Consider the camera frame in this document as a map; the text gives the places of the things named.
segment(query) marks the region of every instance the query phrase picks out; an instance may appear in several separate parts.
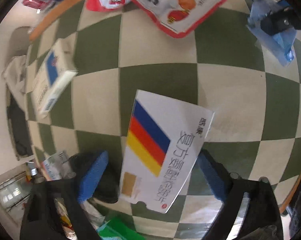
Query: table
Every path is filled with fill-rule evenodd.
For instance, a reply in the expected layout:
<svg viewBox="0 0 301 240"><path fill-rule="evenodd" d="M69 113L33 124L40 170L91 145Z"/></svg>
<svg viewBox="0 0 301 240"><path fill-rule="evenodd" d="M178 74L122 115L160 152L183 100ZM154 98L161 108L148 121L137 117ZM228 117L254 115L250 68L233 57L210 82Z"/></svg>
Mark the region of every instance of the table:
<svg viewBox="0 0 301 240"><path fill-rule="evenodd" d="M29 48L26 119L38 161L64 149L69 155L102 149L119 172L142 89L215 111L203 147L245 179L268 177L277 202L285 200L301 171L301 31L296 59L283 68L245 26L250 0L228 0L183 39L158 30L132 4L111 13L84 5L63 13ZM79 72L38 119L32 81L57 38L69 40ZM221 206L197 164L166 214L143 203L92 203L146 239L200 239Z"/></svg>

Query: green package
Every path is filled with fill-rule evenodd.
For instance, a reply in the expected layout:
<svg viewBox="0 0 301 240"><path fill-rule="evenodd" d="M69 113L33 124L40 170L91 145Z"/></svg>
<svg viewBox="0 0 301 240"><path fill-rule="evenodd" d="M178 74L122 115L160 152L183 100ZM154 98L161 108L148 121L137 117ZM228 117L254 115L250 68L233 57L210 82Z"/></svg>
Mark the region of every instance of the green package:
<svg viewBox="0 0 301 240"><path fill-rule="evenodd" d="M125 226L115 217L97 230L103 240L145 240L144 237Z"/></svg>

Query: red stripe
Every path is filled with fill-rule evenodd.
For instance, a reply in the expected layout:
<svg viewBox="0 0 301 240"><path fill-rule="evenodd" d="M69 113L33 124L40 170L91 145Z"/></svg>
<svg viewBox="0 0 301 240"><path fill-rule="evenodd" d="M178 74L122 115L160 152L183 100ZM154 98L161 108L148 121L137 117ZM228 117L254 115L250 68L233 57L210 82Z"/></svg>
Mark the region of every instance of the red stripe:
<svg viewBox="0 0 301 240"><path fill-rule="evenodd" d="M131 119L129 130L137 137L140 143L143 144L143 146L150 153L150 155L153 156L157 163L162 166L165 159L165 153L134 116Z"/></svg>

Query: white box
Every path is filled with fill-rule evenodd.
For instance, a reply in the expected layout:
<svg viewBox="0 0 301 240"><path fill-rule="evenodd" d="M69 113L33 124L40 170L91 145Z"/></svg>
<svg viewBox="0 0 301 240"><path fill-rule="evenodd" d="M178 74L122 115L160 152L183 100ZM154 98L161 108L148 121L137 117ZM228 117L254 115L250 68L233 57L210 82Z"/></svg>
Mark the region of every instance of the white box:
<svg viewBox="0 0 301 240"><path fill-rule="evenodd" d="M58 39L46 55L33 81L33 106L36 114L45 117L77 70L68 43Z"/></svg>
<svg viewBox="0 0 301 240"><path fill-rule="evenodd" d="M121 198L166 213L189 176L214 112L138 90L126 139Z"/></svg>

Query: tricolor stripe logo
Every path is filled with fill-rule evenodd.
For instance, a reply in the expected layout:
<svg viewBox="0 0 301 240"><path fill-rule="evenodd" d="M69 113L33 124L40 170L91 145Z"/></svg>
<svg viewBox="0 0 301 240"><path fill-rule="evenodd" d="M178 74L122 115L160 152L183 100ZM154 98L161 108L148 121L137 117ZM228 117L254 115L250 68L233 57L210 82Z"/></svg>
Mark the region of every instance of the tricolor stripe logo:
<svg viewBox="0 0 301 240"><path fill-rule="evenodd" d="M170 139L135 100L127 145L156 177L160 173L169 144Z"/></svg>

